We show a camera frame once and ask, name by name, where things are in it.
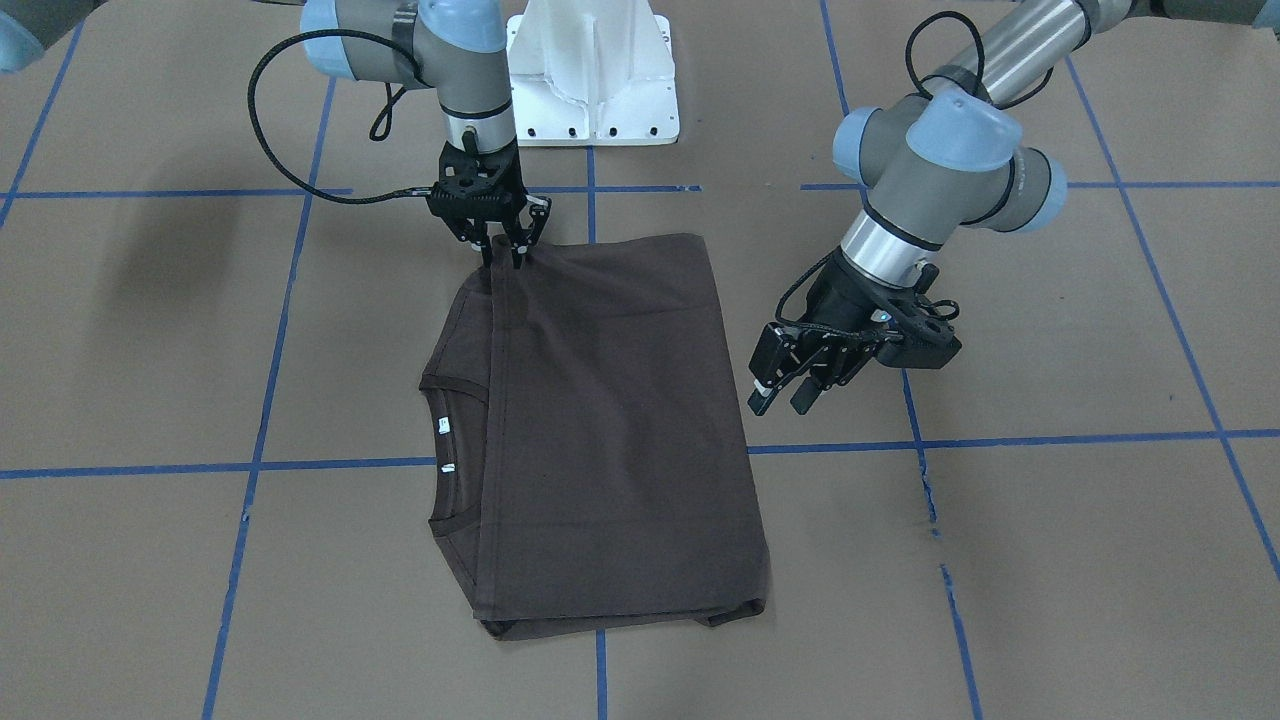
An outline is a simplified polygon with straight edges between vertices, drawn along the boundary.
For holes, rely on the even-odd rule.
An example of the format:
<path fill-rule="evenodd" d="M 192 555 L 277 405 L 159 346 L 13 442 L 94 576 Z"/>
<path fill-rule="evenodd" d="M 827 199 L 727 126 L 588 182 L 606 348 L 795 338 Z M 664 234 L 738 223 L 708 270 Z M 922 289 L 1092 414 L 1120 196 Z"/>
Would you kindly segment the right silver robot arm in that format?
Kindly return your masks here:
<path fill-rule="evenodd" d="M 431 90 L 447 129 L 436 181 L 364 202 L 424 200 L 458 241 L 481 254 L 485 266 L 494 261 L 489 228 L 497 224 L 512 266 L 521 268 L 541 238 L 550 200 L 524 183 L 499 3 L 302 1 L 300 10 L 298 33 L 264 54 L 247 88 L 250 123 L 268 160 L 305 192 L 335 200 L 278 161 L 259 119 L 259 82 L 289 47 L 303 47 L 326 76 L 384 86 L 387 100 L 370 129 L 375 142 L 389 135 L 396 104 L 406 94 Z"/>

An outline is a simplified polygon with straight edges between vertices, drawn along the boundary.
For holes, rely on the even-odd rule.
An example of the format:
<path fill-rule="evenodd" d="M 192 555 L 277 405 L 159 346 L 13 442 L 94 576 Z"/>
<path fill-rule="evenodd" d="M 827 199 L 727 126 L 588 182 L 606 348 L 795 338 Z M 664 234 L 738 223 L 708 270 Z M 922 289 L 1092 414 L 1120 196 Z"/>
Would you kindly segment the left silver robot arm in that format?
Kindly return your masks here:
<path fill-rule="evenodd" d="M 792 382 L 790 402 L 803 415 L 869 361 L 940 369 L 955 357 L 959 307 L 927 297 L 936 255 L 961 227 L 1039 229 L 1068 199 L 1064 168 L 1023 145 L 1010 109 L 1096 35 L 1142 17 L 1276 29 L 1277 4 L 1020 1 L 986 32 L 952 12 L 970 47 L 927 76 L 909 68 L 911 92 L 891 108 L 842 119 L 833 161 L 867 197 L 840 245 L 797 279 L 804 314 L 787 319 L 777 307 L 763 329 L 749 363 L 753 413 L 765 413 Z"/>

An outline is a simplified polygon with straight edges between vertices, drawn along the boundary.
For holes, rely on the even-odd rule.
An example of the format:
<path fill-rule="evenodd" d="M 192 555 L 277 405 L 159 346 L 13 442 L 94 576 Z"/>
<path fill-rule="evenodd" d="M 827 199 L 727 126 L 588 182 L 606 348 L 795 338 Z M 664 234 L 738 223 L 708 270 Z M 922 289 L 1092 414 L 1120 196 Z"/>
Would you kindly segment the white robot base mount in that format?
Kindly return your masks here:
<path fill-rule="evenodd" d="M 530 1 L 506 33 L 520 146 L 678 141 L 671 23 L 649 1 Z"/>

